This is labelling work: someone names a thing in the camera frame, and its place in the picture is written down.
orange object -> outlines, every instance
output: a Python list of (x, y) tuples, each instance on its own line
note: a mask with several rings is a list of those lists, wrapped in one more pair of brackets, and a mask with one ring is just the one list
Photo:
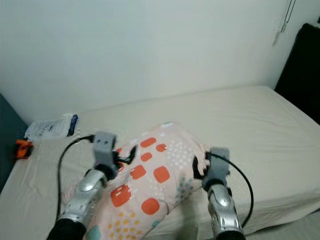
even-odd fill
[(16, 140), (15, 141), (15, 158), (28, 159), (34, 149), (34, 145), (30, 141)]
[(144, 166), (142, 166), (142, 165), (138, 165), (130, 171), (130, 175), (132, 176), (132, 178), (134, 180), (137, 180), (137, 179), (143, 177), (146, 173), (147, 172), (146, 172)]
[(145, 214), (153, 215), (160, 209), (159, 202), (154, 198), (149, 198), (142, 203), (142, 211)]
[(158, 183), (162, 184), (165, 181), (169, 180), (170, 173), (165, 166), (161, 166), (153, 171), (153, 176), (158, 181)]
[(158, 152), (162, 153), (162, 152), (164, 152), (164, 151), (167, 149), (167, 146), (163, 143), (163, 144), (157, 145), (157, 146), (155, 147), (155, 149), (156, 149)]
[(151, 158), (152, 158), (152, 154), (150, 152), (146, 152), (146, 153), (142, 154), (141, 157), (140, 157), (142, 162), (146, 162)]
[(116, 208), (128, 202), (130, 197), (130, 188), (126, 184), (116, 188), (111, 192), (111, 200)]
[(152, 144), (154, 144), (156, 141), (157, 141), (157, 140), (156, 140), (154, 137), (150, 137), (150, 138), (142, 141), (142, 142), (140, 143), (140, 146), (141, 146), (142, 148), (147, 148), (147, 147), (151, 146)]

patterned pillowcase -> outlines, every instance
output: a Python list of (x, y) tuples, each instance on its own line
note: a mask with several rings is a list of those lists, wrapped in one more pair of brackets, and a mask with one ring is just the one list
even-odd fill
[(196, 156), (200, 173), (208, 165), (205, 148), (177, 123), (164, 123), (119, 148), (135, 159), (108, 183), (91, 221), (87, 240), (139, 240), (175, 206), (201, 186), (193, 178)]

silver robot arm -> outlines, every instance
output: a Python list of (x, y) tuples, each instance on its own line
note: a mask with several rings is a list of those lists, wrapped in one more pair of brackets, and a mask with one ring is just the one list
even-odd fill
[(227, 187), (226, 176), (229, 164), (214, 155), (229, 158), (226, 148), (211, 148), (206, 153), (210, 166), (200, 175), (197, 158), (193, 161), (194, 178), (202, 180), (202, 187), (208, 193), (208, 211), (211, 216), (211, 227), (215, 240), (245, 240), (244, 231), (239, 223), (235, 202), (230, 188)]
[(130, 164), (135, 157), (136, 147), (131, 150), (129, 157), (120, 158), (118, 153), (113, 151), (115, 143), (115, 135), (104, 132), (96, 133), (93, 141), (94, 167), (77, 185), (72, 198), (55, 222), (47, 240), (83, 239), (108, 181), (117, 176), (119, 162)]

mattress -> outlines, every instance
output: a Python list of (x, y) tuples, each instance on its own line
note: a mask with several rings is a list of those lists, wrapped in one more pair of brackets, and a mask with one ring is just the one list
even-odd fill
[(248, 235), (246, 240), (317, 240), (320, 239), (319, 221), (320, 212), (317, 212), (295, 222), (265, 228)]
[[(266, 86), (214, 90), (140, 101), (79, 114), (75, 135), (35, 142), (19, 160), (0, 195), (0, 239), (46, 239), (55, 221), (56, 171), (74, 138), (98, 130), (116, 133), (118, 146), (156, 124), (176, 121), (208, 147), (228, 147), (230, 160), (251, 182), (255, 205), (246, 234), (298, 220), (320, 208), (320, 126)], [(62, 190), (93, 164), (92, 145), (80, 142), (65, 155)], [(242, 221), (250, 194), (234, 170), (228, 177)], [(145, 239), (212, 237), (207, 194), (199, 189)]]

black cable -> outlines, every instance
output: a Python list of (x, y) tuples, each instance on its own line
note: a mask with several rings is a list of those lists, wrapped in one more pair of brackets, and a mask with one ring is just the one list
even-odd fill
[(288, 18), (287, 22), (289, 22), (289, 20), (291, 18), (291, 14), (292, 14), (292, 12), (294, 10), (295, 4), (296, 4), (296, 0), (294, 0), (294, 2), (293, 2), (292, 8), (291, 8), (291, 12), (290, 12), (290, 15), (289, 15), (289, 18)]
[(76, 140), (72, 141), (71, 143), (69, 143), (68, 146), (66, 146), (66, 148), (63, 150), (60, 158), (59, 158), (59, 162), (58, 162), (58, 168), (57, 168), (57, 183), (58, 183), (58, 203), (57, 203), (57, 208), (56, 208), (56, 215), (55, 215), (55, 221), (58, 220), (58, 217), (60, 215), (60, 211), (61, 211), (61, 165), (62, 165), (62, 160), (64, 158), (64, 155), (66, 154), (66, 152), (68, 151), (68, 149), (80, 142), (81, 140), (88, 140), (90, 143), (93, 143), (94, 141), (94, 137), (95, 135), (88, 135), (88, 136), (83, 136), (83, 137), (79, 137)]
[(286, 11), (286, 15), (285, 15), (285, 17), (284, 17), (284, 22), (286, 22), (286, 19), (287, 19), (287, 16), (288, 16), (288, 14), (289, 14), (289, 10), (290, 10), (292, 1), (293, 1), (293, 0), (290, 0), (290, 4), (289, 4), (289, 6), (288, 6), (288, 11)]
[(225, 158), (223, 156), (220, 156), (220, 155), (217, 155), (217, 154), (214, 154), (214, 153), (210, 153), (210, 154), (211, 154), (211, 156), (213, 156), (213, 157), (215, 157), (217, 159), (221, 159), (221, 160), (227, 162), (228, 164), (230, 164), (232, 167), (234, 167), (242, 175), (242, 177), (244, 178), (246, 184), (249, 187), (250, 196), (251, 196), (251, 204), (250, 204), (249, 213), (248, 213), (248, 215), (246, 216), (245, 220), (243, 221), (243, 223), (241, 225), (241, 227), (244, 228), (246, 226), (246, 224), (248, 223), (249, 219), (251, 218), (251, 215), (252, 215), (252, 212), (253, 212), (253, 209), (254, 209), (254, 191), (252, 190), (251, 184), (250, 184), (247, 176), (232, 161), (230, 161), (229, 159), (227, 159), (227, 158)]

